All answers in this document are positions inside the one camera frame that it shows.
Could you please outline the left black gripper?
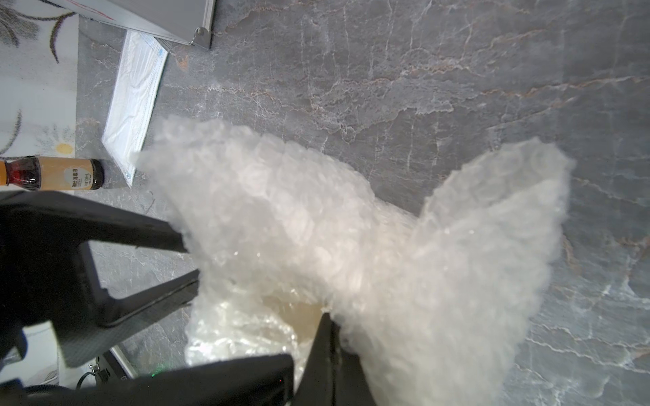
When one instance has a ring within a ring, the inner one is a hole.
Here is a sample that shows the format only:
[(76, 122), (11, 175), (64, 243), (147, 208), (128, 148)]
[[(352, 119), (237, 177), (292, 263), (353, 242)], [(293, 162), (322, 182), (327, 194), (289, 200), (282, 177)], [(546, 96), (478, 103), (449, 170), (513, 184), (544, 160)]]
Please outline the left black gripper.
[(55, 191), (1, 194), (1, 364), (25, 357), (27, 326), (49, 321), (78, 367), (189, 304), (199, 271), (113, 298), (89, 243), (186, 252), (165, 221)]

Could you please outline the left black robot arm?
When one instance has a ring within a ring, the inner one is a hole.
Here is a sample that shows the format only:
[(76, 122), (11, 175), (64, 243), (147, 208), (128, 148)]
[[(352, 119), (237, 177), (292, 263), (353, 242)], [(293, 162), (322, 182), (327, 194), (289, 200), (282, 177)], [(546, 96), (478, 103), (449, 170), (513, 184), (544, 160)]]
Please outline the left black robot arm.
[[(198, 271), (115, 299), (98, 279), (93, 241), (184, 252), (165, 221), (61, 192), (1, 195), (1, 355), (25, 356), (24, 328), (52, 323), (65, 361), (78, 366), (196, 297)], [(217, 362), (78, 390), (27, 396), (1, 387), (4, 405), (283, 405), (294, 361), (273, 355)]]

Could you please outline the clear bubble wrap sheet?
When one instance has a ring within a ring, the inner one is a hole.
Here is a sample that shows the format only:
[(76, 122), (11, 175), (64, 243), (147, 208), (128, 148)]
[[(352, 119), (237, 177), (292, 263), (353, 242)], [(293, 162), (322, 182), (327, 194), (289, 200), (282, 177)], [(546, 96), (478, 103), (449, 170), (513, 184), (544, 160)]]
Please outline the clear bubble wrap sheet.
[(346, 163), (218, 119), (168, 118), (137, 159), (200, 271), (187, 364), (304, 363), (320, 309), (379, 405), (497, 403), (561, 254), (574, 165), (506, 144), (413, 215)]

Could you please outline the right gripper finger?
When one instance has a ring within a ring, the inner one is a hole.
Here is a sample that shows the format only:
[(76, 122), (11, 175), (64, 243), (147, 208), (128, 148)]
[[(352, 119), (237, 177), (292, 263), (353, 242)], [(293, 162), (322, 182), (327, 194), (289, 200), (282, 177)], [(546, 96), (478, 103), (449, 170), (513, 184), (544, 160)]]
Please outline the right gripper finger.
[(292, 406), (375, 406), (360, 359), (344, 350), (340, 326), (323, 314)]

